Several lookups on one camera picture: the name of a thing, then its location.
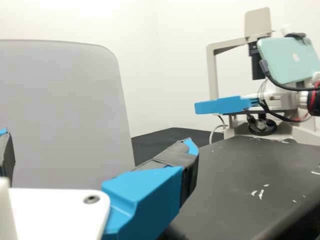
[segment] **wire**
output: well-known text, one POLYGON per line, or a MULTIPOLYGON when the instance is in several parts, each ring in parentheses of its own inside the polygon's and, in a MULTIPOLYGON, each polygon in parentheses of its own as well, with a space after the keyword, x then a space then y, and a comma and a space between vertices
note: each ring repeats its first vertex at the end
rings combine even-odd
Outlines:
POLYGON ((305 116, 305 117, 303 116, 303 117, 301 117, 301 119, 300 118, 299 119, 296 119, 296 118, 291 119, 291 118, 288 118, 286 116, 282 116, 282 115, 280 115, 278 113, 275 113, 275 112, 273 112, 273 111, 271 111, 269 109, 269 106, 268 106, 266 100, 262 100, 261 102, 259 102, 259 105, 263 108, 263 110, 267 114, 270 114, 270 115, 272 115, 272 116, 274 116, 274 117, 276 117, 276 118, 278 118, 278 119, 280 119, 280 120, 282 120, 284 122, 301 123, 301 122, 305 122, 305 121, 310 119, 310 118, 305 119, 307 116, 305 116))
POLYGON ((226 123, 225 120, 222 118, 222 116, 218 115, 218 118, 221 120, 222 124, 223 124, 223 129, 226 129, 226 123))
POLYGON ((282 116, 282 115, 277 114, 277 113, 273 112, 272 110, 270 110, 269 106, 265 100, 265 91, 266 91, 266 87, 267 87, 267 82, 268 82, 268 78, 266 78, 261 83, 261 85, 259 86, 258 91, 257 91, 257 98, 259 99, 259 105, 263 108, 263 110, 266 113, 268 113, 268 114, 270 114, 270 115, 272 115, 272 116, 274 116, 284 122, 301 123, 301 122, 305 122, 310 119, 311 116, 309 118, 307 118, 307 116, 309 115, 308 112, 303 116, 298 116, 294 119, 291 119, 291 118, 282 116))
MULTIPOLYGON (((315 84, 315 86, 316 87, 318 87, 320 85, 320 81, 318 81, 316 84, 315 84)), ((312 110, 312 108, 313 108, 313 106, 314 106, 314 104, 315 104, 315 100, 316 100, 316 94, 317 94, 317 92, 316 91, 312 91, 312 95, 311 95, 311 101, 310 101, 310 107, 309 107, 309 111, 311 111, 312 110)))
POLYGON ((226 125, 221 124, 221 125, 216 126, 216 127, 213 129, 213 131, 210 133, 210 136, 209 136, 209 144, 212 144, 212 137, 214 136, 215 131, 216 131, 218 128, 222 128, 222 127, 225 129, 226 125))
POLYGON ((264 75, 277 87, 289 90, 289 91, 295 91, 295 92, 301 92, 301 91, 318 91, 320 90, 320 86, 317 87, 291 87, 291 86, 286 86, 284 84, 278 83, 271 75, 269 72, 265 72, 264 75))
POLYGON ((223 127, 223 130, 225 130, 227 128, 228 125, 226 125, 224 119, 222 118, 222 116, 218 115, 218 118, 221 120, 222 124, 221 125, 218 125, 216 126, 212 132, 210 132, 210 136, 209 136, 209 144, 212 144, 212 137, 214 136, 214 133, 215 131, 218 129, 218 128, 221 128, 223 127))

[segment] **gray panel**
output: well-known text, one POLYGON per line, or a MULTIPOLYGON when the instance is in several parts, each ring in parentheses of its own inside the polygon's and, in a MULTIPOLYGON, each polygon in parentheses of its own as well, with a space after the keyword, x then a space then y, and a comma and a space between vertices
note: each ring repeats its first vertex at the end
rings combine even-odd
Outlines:
POLYGON ((117 59, 91 44, 0 41, 14 187, 94 188, 134 166, 117 59))

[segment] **red cable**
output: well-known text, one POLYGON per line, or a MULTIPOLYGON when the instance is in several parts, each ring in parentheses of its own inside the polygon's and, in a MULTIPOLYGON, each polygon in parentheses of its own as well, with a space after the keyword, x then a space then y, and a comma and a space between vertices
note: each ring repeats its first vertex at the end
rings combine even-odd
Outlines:
MULTIPOLYGON (((320 81, 318 81, 316 84, 315 84, 315 87, 318 87, 320 85, 320 81)), ((312 91, 312 96, 311 96, 311 101, 310 101, 310 107, 309 107, 309 111, 312 110, 314 104, 315 104, 315 100, 316 100, 316 91, 312 91)))

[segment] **screw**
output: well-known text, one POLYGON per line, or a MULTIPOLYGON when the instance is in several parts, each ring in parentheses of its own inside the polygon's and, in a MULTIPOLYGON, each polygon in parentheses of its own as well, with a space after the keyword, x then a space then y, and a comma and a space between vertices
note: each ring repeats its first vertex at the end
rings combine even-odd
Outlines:
POLYGON ((100 200, 100 197, 99 196, 96 196, 96 195, 90 195, 90 196, 87 196, 83 202, 85 204, 95 204, 96 202, 98 202, 100 200))

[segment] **white cable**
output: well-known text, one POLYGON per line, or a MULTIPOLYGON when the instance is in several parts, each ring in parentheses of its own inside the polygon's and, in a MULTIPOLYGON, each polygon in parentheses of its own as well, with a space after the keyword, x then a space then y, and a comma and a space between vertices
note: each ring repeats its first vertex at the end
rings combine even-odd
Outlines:
POLYGON ((215 131, 218 129, 218 128, 223 128, 225 129, 226 125, 219 125, 219 126, 216 126, 213 131, 210 133, 210 136, 209 136, 209 144, 212 144, 212 137, 214 136, 214 133, 215 131))
POLYGON ((223 124, 223 129, 226 129, 226 123, 225 120, 222 118, 222 116, 218 115, 218 118, 221 120, 222 124, 223 124))
POLYGON ((221 120, 222 124, 219 125, 219 126, 216 126, 216 127, 213 129, 213 131, 210 133, 210 136, 209 136, 209 144, 212 144, 212 137, 214 136, 214 133, 215 133, 215 131, 216 131, 218 128, 223 127, 223 130, 225 130, 225 129, 227 128, 227 126, 228 126, 228 125, 226 125, 224 119, 223 119, 220 115, 218 115, 218 118, 221 120))

